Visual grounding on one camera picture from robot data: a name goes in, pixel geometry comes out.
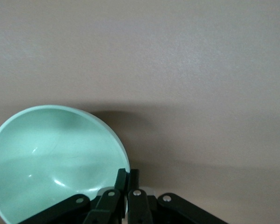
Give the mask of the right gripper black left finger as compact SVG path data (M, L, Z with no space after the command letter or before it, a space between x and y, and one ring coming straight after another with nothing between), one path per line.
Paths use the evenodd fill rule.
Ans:
M91 200L86 195L73 195L23 221L22 224L118 224L124 215L124 190L128 173L118 170L112 188L101 189Z

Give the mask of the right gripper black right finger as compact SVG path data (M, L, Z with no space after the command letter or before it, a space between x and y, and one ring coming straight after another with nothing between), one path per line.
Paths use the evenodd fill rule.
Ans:
M139 187L140 172L128 175L127 204L130 224L225 224L226 222L174 193L159 197Z

